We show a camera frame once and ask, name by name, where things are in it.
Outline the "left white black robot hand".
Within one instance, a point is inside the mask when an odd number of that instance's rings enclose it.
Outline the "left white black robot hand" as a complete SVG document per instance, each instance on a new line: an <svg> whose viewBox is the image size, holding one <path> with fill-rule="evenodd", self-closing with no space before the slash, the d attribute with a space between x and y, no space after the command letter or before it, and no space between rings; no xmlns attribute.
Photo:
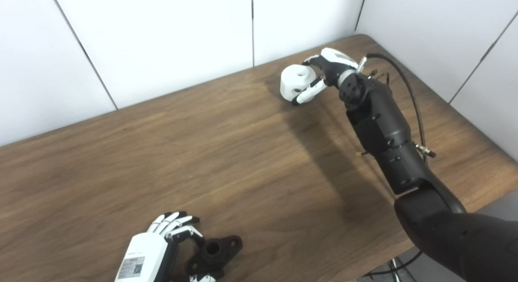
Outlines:
<svg viewBox="0 0 518 282"><path fill-rule="evenodd" d="M165 212L152 221L145 232L129 242L116 282L171 282L180 244L191 239L201 246L203 234L194 226L200 222L185 211Z"/></svg>

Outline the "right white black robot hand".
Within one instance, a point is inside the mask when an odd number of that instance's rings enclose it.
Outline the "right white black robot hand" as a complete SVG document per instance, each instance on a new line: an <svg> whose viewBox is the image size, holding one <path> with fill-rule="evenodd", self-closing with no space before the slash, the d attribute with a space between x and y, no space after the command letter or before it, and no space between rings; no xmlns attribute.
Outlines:
<svg viewBox="0 0 518 282"><path fill-rule="evenodd" d="M338 50L327 47L323 48L319 55L313 55L305 59L301 65L313 66L320 70L323 75L311 81L292 99L293 106L311 101L327 87L335 86L339 88L346 77L359 71L359 64L352 58Z"/></svg>

